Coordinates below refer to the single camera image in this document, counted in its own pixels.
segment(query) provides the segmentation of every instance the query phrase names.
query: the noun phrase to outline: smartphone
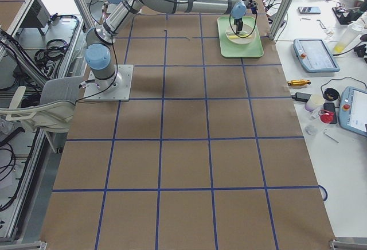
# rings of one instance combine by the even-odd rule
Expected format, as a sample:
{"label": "smartphone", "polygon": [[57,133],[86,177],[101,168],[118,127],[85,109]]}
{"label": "smartphone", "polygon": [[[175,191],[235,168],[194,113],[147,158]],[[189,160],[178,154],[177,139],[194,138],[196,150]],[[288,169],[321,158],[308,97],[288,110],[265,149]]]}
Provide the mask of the smartphone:
{"label": "smartphone", "polygon": [[321,10],[318,6],[299,7],[300,14],[321,14]]}

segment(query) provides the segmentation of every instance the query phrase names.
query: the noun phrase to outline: green tray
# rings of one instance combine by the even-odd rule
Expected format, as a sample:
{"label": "green tray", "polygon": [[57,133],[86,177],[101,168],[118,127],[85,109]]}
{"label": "green tray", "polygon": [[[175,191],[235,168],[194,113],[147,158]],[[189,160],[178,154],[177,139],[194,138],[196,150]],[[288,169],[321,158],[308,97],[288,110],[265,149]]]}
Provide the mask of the green tray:
{"label": "green tray", "polygon": [[[255,24],[255,19],[253,17],[243,17],[242,21],[251,27]],[[220,51],[223,57],[227,58],[260,58],[264,55],[264,49],[261,44],[260,34],[257,27],[255,27],[256,38],[249,44],[239,45],[228,40],[225,35],[226,29],[229,27],[229,17],[219,17],[218,18],[218,31],[219,31],[219,42]]]}

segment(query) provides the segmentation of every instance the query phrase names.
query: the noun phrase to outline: metal pole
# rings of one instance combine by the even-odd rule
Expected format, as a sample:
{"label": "metal pole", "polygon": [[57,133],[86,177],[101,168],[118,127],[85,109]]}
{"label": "metal pole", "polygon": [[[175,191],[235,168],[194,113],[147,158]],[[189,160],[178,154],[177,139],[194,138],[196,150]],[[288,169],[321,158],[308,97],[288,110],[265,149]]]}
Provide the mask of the metal pole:
{"label": "metal pole", "polygon": [[330,243],[332,250],[366,250],[367,244],[342,243],[340,241],[332,241]]}
{"label": "metal pole", "polygon": [[85,3],[85,0],[74,0],[74,1],[75,1],[76,6],[79,9],[81,16],[83,17],[83,20],[84,20],[84,23],[87,29],[93,28],[95,26],[94,20],[92,18],[91,12],[89,12],[89,8],[87,4]]}
{"label": "metal pole", "polygon": [[282,3],[280,4],[278,12],[275,16],[274,22],[270,28],[270,34],[269,34],[270,39],[274,40],[276,32],[278,32],[291,3],[292,0],[282,0]]}
{"label": "metal pole", "polygon": [[0,250],[45,250],[47,243],[37,241],[35,243],[9,244],[0,246]]}

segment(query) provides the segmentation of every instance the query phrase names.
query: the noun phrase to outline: white bowl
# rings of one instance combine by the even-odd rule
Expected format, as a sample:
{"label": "white bowl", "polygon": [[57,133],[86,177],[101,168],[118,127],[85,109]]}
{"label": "white bowl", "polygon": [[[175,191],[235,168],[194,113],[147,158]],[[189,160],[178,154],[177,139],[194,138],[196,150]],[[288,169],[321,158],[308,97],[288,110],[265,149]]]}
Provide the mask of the white bowl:
{"label": "white bowl", "polygon": [[[236,25],[231,25],[231,27],[236,32]],[[231,42],[233,42],[235,44],[246,45],[246,44],[249,44],[250,42],[252,42],[256,38],[256,29],[253,30],[252,34],[249,37],[246,37],[246,38],[235,37],[235,38],[233,38],[233,36],[235,36],[235,34],[233,33],[231,27],[229,26],[226,29],[225,35],[226,35],[228,40],[230,40]],[[242,30],[240,31],[240,36],[245,37],[247,34],[250,34],[252,29],[253,29],[253,27],[251,27],[247,24],[243,24]]]}

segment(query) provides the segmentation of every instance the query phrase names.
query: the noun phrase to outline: white table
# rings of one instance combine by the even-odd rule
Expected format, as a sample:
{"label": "white table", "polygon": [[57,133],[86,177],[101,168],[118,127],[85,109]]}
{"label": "white table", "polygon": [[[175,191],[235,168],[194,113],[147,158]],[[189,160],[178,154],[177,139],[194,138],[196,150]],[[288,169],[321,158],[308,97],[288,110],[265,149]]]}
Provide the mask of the white table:
{"label": "white table", "polygon": [[[276,43],[284,73],[287,80],[308,79],[312,82],[306,87],[290,88],[292,94],[321,94],[322,84],[346,76],[367,83],[367,63],[353,52],[336,57],[341,69],[337,73],[308,73],[301,67],[293,51],[292,42],[295,38],[326,38],[317,19],[321,19],[334,32],[328,42],[332,50],[346,28],[338,23],[331,10],[335,4],[323,0],[293,1],[288,10],[288,24]],[[300,15],[298,6],[319,6],[322,14]],[[356,39],[349,48],[358,42]],[[332,81],[327,87],[335,88],[341,94],[348,85],[365,89],[363,84],[350,79]],[[310,113],[304,109],[304,103],[295,101],[294,106],[304,130],[310,121]],[[322,133],[316,136],[303,133],[318,183],[329,194],[325,207],[331,226],[337,237],[367,237],[367,138],[344,130],[339,124],[330,125],[327,130],[339,144]]]}

